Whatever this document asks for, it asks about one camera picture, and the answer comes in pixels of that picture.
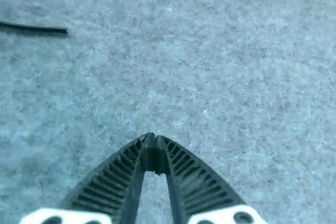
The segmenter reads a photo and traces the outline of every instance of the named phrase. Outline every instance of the black plastic claw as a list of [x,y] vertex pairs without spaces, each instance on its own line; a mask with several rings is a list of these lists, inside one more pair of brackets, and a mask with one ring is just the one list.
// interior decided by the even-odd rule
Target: black plastic claw
[[144,173],[165,174],[175,224],[194,214],[246,204],[203,161],[164,136],[145,134],[95,168],[59,205],[103,212],[114,224],[135,223]]

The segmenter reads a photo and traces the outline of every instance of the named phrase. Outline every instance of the white plastic mount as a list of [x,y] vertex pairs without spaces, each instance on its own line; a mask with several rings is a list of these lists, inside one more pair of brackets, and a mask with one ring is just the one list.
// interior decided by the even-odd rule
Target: white plastic mount
[[237,205],[191,216],[188,224],[267,224],[256,210]]
[[112,221],[98,212],[40,208],[22,218],[19,224],[112,224]]

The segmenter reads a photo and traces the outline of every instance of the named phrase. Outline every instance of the black wire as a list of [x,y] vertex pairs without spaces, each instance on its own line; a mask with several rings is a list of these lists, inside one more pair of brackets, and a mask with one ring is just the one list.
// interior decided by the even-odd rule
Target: black wire
[[34,31],[34,32],[40,32],[40,33],[61,33],[61,34],[67,34],[68,29],[63,27],[43,27],[43,26],[27,26],[27,25],[20,25],[20,24],[14,24],[14,23],[8,23],[0,21],[0,28],[10,28],[10,29],[18,29],[23,31]]

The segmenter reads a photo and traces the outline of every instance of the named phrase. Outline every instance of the floor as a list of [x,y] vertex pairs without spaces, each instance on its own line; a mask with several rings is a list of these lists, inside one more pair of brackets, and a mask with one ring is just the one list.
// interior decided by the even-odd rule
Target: floor
[[[0,222],[56,206],[146,133],[269,223],[334,223],[336,0],[0,0]],[[137,224],[172,223],[147,174]]]

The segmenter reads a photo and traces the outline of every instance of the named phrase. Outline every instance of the gray carpet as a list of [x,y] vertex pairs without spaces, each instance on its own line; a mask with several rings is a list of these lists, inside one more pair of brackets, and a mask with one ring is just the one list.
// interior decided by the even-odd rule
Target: gray carpet
[[[60,200],[146,132],[269,223],[336,219],[336,0],[0,0],[0,223]],[[172,223],[147,174],[138,224]]]

